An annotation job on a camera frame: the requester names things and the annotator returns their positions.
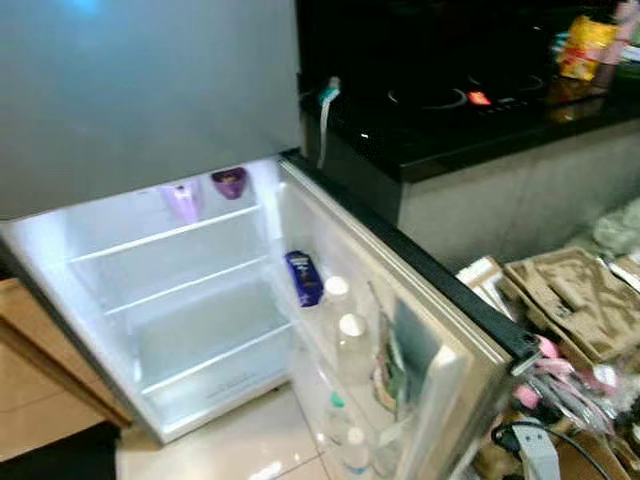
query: glass shelf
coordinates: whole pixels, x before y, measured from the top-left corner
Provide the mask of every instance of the glass shelf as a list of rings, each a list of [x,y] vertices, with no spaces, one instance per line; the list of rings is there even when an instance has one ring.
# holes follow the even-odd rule
[[[163,186],[127,192],[64,210],[70,262],[82,262],[153,243],[191,230],[222,223],[260,208],[251,182],[242,196],[224,198],[210,175],[200,175],[168,185],[197,185],[198,219],[189,223],[174,211],[162,193]]]
[[[259,261],[267,251],[254,217],[200,224],[161,241],[87,256],[70,267],[109,315]]]
[[[145,397],[162,418],[165,433],[179,430],[193,419],[212,418],[286,381],[291,326],[229,351],[177,381],[159,385]]]
[[[144,393],[288,324],[263,268],[257,263],[112,315],[127,325]]]

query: black stove top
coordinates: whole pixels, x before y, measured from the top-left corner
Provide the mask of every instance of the black stove top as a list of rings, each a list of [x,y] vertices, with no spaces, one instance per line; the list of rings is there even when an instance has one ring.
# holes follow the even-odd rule
[[[590,129],[640,116],[637,80],[614,82],[606,96],[583,88],[573,97],[550,100],[550,90],[563,81],[535,73],[474,72],[421,84],[428,87],[413,82],[366,93],[345,89],[331,104],[329,129],[390,177],[413,182],[582,128],[567,118],[595,117],[583,125]],[[573,84],[569,90],[580,92]],[[306,96],[303,108],[318,115],[317,95]]]

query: freezer door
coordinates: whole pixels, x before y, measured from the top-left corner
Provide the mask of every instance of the freezer door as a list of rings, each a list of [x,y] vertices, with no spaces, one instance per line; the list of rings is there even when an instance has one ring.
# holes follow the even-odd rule
[[[293,0],[3,0],[0,219],[300,145]]]
[[[475,303],[466,287],[406,237],[348,200],[345,208],[336,199],[346,197],[326,183],[321,188],[323,180],[312,175],[299,159],[282,163],[280,224],[273,229],[281,235],[272,254],[274,284],[284,286],[279,298],[296,331],[291,376],[325,458],[342,478],[345,455],[353,455],[344,448],[350,425],[365,433],[376,478],[449,478],[488,427],[514,360],[533,355],[533,342]],[[300,306],[283,259],[292,251],[310,255],[325,282],[315,306]],[[329,294],[336,277],[349,286],[339,301]],[[405,364],[404,376],[394,378],[406,384],[391,402],[376,367],[389,346],[381,312],[391,319]],[[350,314],[366,325],[360,343],[349,333]],[[345,405],[339,413],[332,393]]]

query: refrigerator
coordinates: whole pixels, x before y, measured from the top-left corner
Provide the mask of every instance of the refrigerator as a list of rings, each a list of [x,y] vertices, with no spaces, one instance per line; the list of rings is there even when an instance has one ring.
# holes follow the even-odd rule
[[[291,381],[336,479],[336,395],[371,478],[461,471],[535,340],[301,156],[292,2],[40,4],[3,5],[0,253],[135,421],[171,442]],[[348,283],[357,358],[291,252]],[[396,408],[375,394],[382,317]]]

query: snack bag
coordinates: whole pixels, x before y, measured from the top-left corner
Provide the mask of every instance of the snack bag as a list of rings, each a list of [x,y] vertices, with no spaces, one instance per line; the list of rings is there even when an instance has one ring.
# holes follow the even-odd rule
[[[596,74],[602,55],[615,40],[617,26],[594,22],[582,15],[569,29],[569,39],[560,54],[560,74],[590,82]]]

